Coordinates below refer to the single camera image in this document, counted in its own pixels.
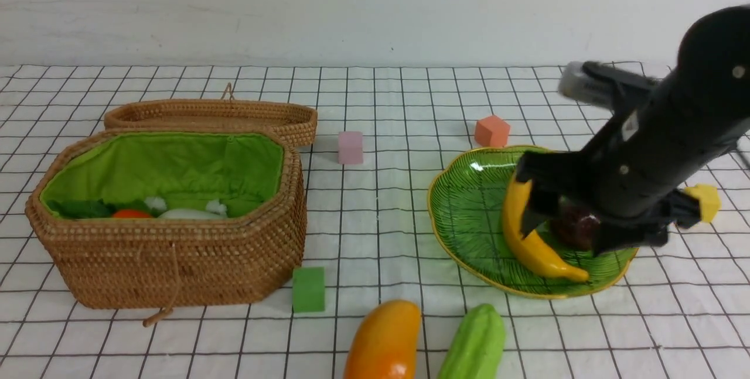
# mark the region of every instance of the yellow banana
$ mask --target yellow banana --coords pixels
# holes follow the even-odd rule
[[[531,185],[531,181],[516,182],[515,174],[508,184],[503,203],[503,235],[508,247],[518,261],[536,275],[544,278],[567,278],[574,282],[588,281],[589,272],[563,261],[559,254],[539,237],[536,230],[527,238],[522,238],[520,220],[531,193]]]

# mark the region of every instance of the basket lid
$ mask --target basket lid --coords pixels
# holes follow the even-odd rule
[[[316,109],[303,105],[235,99],[232,83],[227,83],[219,99],[134,102],[104,114],[105,129],[217,127],[242,132],[260,127],[294,147],[310,146],[315,141],[317,121]]]

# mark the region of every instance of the toy bitter melon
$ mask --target toy bitter melon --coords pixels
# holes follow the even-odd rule
[[[503,358],[506,328],[491,304],[466,313],[437,379],[495,379]]]

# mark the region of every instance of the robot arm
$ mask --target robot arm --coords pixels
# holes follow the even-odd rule
[[[677,187],[750,130],[750,7],[699,19],[680,43],[677,67],[660,82],[571,63],[559,91],[613,117],[578,152],[520,158],[516,181],[533,182],[523,236],[575,208],[598,220],[595,255],[661,247],[669,224],[701,221],[698,200]]]

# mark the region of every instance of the orange block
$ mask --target orange block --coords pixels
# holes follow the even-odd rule
[[[508,144],[511,125],[497,115],[484,117],[476,122],[474,140],[482,147],[501,148]]]

